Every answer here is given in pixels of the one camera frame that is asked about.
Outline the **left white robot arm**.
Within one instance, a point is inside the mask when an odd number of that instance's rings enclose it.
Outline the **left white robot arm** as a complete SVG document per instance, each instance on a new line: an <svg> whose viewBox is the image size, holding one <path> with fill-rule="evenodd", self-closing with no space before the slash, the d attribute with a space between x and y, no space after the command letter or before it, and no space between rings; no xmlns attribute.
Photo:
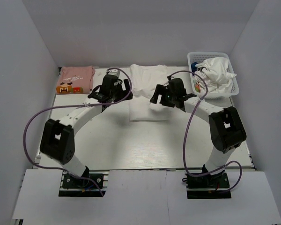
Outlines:
<svg viewBox="0 0 281 225"><path fill-rule="evenodd" d="M132 82L115 73L107 73L101 85L96 86L85 101L59 120L49 119L44 126L40 152L62 166L61 170L73 175L79 187L89 183L89 169L75 155L75 135L90 120L109 106L133 98Z"/></svg>

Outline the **white red print t-shirt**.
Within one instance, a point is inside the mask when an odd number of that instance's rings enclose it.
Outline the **white red print t-shirt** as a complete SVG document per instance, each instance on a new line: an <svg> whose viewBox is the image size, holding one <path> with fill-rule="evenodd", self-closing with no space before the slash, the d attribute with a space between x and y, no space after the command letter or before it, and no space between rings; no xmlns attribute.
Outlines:
<svg viewBox="0 0 281 225"><path fill-rule="evenodd" d="M150 102L158 84L167 85L167 66L130 66L133 99L129 101L129 120L165 121L170 118L169 108Z"/></svg>

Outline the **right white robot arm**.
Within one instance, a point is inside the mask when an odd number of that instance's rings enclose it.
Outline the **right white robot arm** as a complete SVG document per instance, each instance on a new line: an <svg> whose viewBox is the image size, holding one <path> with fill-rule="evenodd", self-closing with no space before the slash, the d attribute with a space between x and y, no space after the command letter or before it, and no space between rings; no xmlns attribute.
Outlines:
<svg viewBox="0 0 281 225"><path fill-rule="evenodd" d="M158 84L150 100L157 104L161 96L160 104L167 107L175 107L185 113L190 113L190 119L186 125L183 141L183 163L187 174L191 177L202 177L203 183L213 187L219 181L219 175L227 165L228 159L236 148L247 138L245 129L235 107L222 108L203 100L194 94L187 94L183 81L180 78L169 80L167 86ZM202 167L201 174L190 173L187 169L185 149L188 129L194 116L200 117L210 127L210 137L213 144L208 161Z"/></svg>

